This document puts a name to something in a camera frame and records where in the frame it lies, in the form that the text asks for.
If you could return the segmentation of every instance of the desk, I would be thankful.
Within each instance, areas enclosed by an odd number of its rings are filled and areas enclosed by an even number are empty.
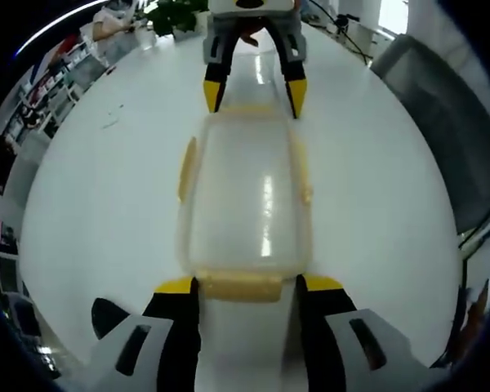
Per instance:
[[[461,272],[443,179],[386,86],[324,34],[303,33],[309,86],[292,125],[314,187],[310,270],[342,281],[358,308],[397,327],[430,365],[447,343]],[[160,38],[123,58],[65,119],[33,183],[22,276],[83,362],[96,342],[96,297],[138,313],[156,286],[183,274],[176,187],[185,147],[207,117],[201,45]]]

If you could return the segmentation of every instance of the chair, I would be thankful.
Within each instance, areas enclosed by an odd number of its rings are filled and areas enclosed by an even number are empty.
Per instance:
[[[3,198],[13,201],[24,210],[37,171],[36,162],[18,155],[7,179]]]
[[[439,166],[458,233],[490,208],[490,117],[474,92],[439,56],[399,35],[371,67],[401,101]]]

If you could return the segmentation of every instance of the potted plant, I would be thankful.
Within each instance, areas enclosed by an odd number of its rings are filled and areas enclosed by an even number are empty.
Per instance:
[[[195,31],[197,14],[207,11],[207,0],[160,0],[158,6],[147,13],[158,36]]]

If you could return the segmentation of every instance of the hand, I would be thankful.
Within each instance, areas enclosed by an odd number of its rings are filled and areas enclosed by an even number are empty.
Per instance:
[[[240,38],[248,43],[249,45],[253,45],[254,47],[258,47],[259,42],[251,37],[254,33],[257,33],[263,29],[263,23],[261,22],[261,18],[248,18],[247,25],[243,29],[243,32]]]
[[[120,26],[118,31],[129,31],[130,29],[133,29],[134,26],[130,23],[126,23],[123,26]]]
[[[15,148],[13,147],[13,144],[7,138],[4,140],[4,147],[6,148],[6,151],[8,151],[10,153],[14,153],[15,152]]]

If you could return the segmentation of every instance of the cable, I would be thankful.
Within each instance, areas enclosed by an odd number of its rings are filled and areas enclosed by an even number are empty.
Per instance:
[[[355,55],[360,55],[360,56],[363,56],[364,53],[361,53],[360,51],[355,51],[354,49],[350,49],[347,47],[347,49],[349,50],[350,53],[353,53]],[[369,56],[369,55],[365,55],[368,59],[372,60],[373,57],[372,56]]]
[[[328,19],[330,19],[332,21],[332,23],[340,30],[343,30],[342,27],[340,27],[336,20],[334,18],[332,18],[332,16],[325,11],[325,9],[323,7],[321,7],[318,3],[316,3],[314,0],[310,0],[310,2],[312,2],[317,8],[319,8],[327,17]],[[342,33],[345,35],[346,39],[349,40],[349,42],[355,46],[355,48],[359,51],[359,54],[363,57],[363,61],[365,62],[365,65],[368,65],[368,61],[367,61],[367,55],[361,50],[361,48],[358,46],[358,44],[354,41],[352,41],[352,39],[349,37],[349,34],[346,33],[346,31],[342,31]]]
[[[483,225],[488,222],[489,219],[490,219],[490,208],[488,209],[487,213],[484,214],[483,219],[479,222],[479,224],[475,226],[475,228],[471,231],[471,233],[468,234],[468,236],[459,244],[458,247],[460,249],[463,248],[463,245],[468,243],[470,239],[474,237],[474,235],[483,227]]]

